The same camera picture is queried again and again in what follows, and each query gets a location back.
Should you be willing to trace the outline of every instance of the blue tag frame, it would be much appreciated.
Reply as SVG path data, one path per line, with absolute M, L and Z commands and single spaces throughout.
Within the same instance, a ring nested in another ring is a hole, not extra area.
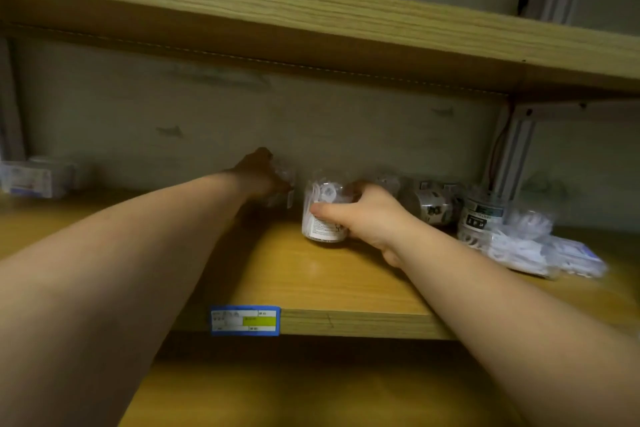
M 276 311 L 276 330 L 271 331 L 214 331 L 211 321 L 211 313 L 218 310 L 275 310 Z M 280 307 L 278 306 L 262 306 L 262 305 L 244 305 L 244 306 L 210 306 L 209 307 L 209 333 L 212 336 L 279 336 L 280 335 Z

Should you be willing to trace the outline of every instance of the person's left hand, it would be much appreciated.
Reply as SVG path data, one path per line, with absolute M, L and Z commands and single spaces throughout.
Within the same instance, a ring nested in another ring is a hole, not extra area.
M 271 167 L 273 154 L 266 147 L 260 147 L 231 169 L 238 176 L 241 185 L 249 193 L 250 199 L 269 196 L 274 192 L 287 192 L 291 186 L 280 179 Z

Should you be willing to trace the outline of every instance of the wooden shelf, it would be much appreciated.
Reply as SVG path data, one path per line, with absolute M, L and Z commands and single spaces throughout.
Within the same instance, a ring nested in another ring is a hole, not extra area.
M 121 427 L 514 426 L 451 341 L 171 334 Z
M 89 194 L 64 201 L 0 200 L 0 258 L 128 197 Z M 611 267 L 601 280 L 527 277 L 536 286 L 629 334 L 640 334 L 637 236 L 559 230 L 587 243 Z M 207 331 L 211 305 L 282 307 L 281 332 L 300 335 L 451 339 L 411 283 L 359 242 L 318 245 L 296 213 L 245 218 L 216 247 L 174 329 Z
M 9 35 L 373 84 L 640 93 L 638 37 L 409 0 L 2 0 L 0 20 Z

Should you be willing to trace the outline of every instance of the yellow-green rectangle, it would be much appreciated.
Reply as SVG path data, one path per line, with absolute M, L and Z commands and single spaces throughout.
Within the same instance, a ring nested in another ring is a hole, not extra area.
M 244 316 L 242 318 L 243 326 L 275 326 L 275 316 Z

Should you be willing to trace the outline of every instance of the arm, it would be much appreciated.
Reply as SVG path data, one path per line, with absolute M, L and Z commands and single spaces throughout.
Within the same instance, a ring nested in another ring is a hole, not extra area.
M 117 425 L 229 221 L 284 185 L 270 156 L 117 204 L 2 261 L 1 423 Z
M 640 347 L 407 213 L 365 185 L 354 204 L 312 212 L 401 267 L 530 422 L 631 426 L 640 419 Z

